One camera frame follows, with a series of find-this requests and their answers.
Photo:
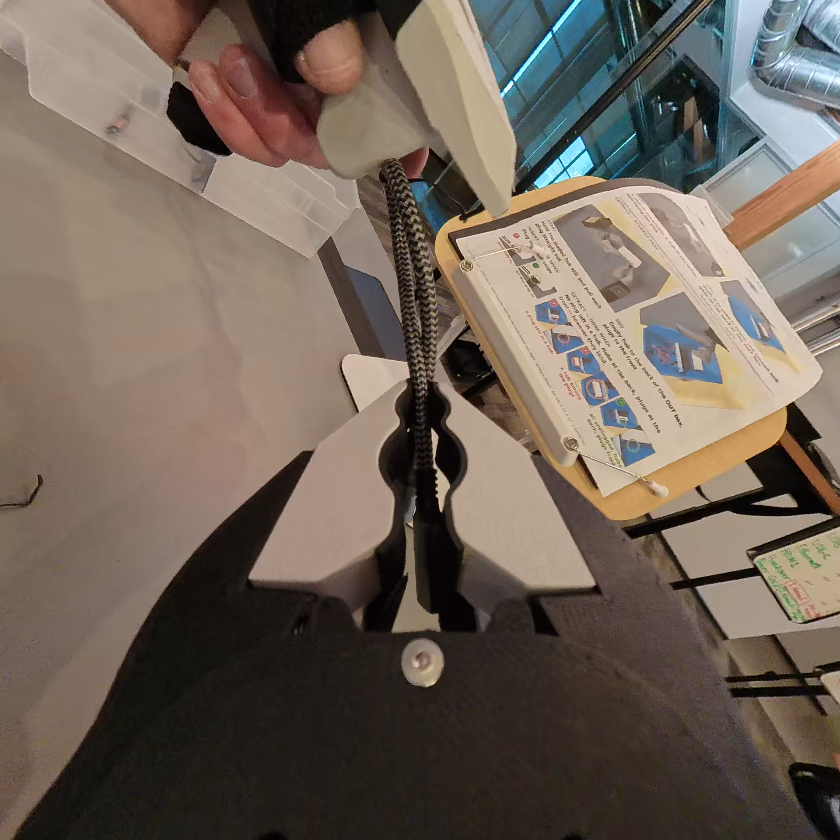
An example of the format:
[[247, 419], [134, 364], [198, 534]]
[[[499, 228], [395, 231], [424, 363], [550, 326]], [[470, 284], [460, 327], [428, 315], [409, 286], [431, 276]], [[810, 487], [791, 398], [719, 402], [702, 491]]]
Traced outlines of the wooden post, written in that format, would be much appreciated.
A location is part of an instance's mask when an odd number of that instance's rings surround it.
[[839, 141], [738, 207], [724, 233], [743, 251], [839, 190]]

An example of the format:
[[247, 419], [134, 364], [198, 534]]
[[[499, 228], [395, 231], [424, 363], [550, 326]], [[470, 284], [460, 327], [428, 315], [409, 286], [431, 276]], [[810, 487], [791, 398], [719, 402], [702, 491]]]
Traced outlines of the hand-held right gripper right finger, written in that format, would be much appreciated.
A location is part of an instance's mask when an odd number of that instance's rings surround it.
[[439, 391], [460, 464], [445, 503], [464, 550], [458, 593], [490, 616], [508, 600], [593, 592], [595, 578], [528, 450], [453, 388]]

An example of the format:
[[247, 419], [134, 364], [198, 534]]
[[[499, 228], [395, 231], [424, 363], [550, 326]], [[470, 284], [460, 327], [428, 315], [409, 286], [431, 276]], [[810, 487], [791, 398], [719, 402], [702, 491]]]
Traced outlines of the handwritten whiteboard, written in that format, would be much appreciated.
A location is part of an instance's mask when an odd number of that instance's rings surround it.
[[747, 556], [793, 624], [838, 617], [839, 518], [750, 548]]

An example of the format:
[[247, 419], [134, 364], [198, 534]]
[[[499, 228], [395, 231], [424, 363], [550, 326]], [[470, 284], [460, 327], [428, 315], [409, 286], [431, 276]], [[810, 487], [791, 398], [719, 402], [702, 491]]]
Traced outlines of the silver ventilation ducts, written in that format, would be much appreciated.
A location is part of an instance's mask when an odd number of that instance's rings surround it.
[[839, 2], [772, 1], [751, 65], [766, 87], [839, 109]]

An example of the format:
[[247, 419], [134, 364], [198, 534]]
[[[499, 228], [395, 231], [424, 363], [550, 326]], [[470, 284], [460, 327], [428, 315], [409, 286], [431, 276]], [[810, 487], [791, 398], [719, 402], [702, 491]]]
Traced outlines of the person's left hand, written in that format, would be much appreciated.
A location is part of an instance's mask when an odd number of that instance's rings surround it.
[[322, 100], [361, 81], [358, 18], [372, 10], [372, 2], [271, 2], [268, 34], [285, 54], [280, 73], [244, 45], [226, 47], [216, 62], [192, 60], [190, 89], [224, 145], [270, 167], [294, 161], [327, 170], [316, 131]]

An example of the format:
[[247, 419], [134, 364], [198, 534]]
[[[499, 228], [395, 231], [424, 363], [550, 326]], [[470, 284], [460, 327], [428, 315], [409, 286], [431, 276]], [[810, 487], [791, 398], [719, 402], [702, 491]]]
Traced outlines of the clear plastic storage bin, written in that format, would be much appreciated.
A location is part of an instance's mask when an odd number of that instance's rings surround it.
[[361, 209], [356, 183], [329, 171], [265, 168], [186, 142], [166, 115], [185, 72], [104, 2], [2, 2], [2, 50], [26, 66], [32, 99], [303, 256]]

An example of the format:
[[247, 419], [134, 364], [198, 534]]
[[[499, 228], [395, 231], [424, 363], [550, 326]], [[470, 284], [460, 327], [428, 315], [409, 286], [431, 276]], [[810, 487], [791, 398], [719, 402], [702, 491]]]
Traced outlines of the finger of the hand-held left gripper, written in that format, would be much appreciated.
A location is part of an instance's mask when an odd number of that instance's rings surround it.
[[432, 129], [491, 217], [506, 214], [516, 138], [468, 2], [423, 1], [395, 52]]

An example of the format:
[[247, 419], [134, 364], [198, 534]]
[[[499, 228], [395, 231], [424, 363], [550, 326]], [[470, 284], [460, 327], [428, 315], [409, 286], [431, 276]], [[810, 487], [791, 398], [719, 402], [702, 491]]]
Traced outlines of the instruction sheet wooden board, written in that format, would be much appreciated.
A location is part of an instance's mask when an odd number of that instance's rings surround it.
[[823, 375], [709, 203], [657, 182], [515, 196], [435, 254], [541, 456], [612, 520], [774, 446]]

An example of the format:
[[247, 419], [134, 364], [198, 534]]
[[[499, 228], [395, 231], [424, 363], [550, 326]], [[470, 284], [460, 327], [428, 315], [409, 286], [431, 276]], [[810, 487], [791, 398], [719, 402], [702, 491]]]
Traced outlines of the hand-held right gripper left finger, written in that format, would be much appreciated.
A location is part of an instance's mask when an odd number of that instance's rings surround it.
[[357, 613], [381, 592], [375, 559], [396, 498], [380, 468], [397, 431], [398, 394], [383, 394], [314, 449], [250, 574], [256, 587], [336, 597]]

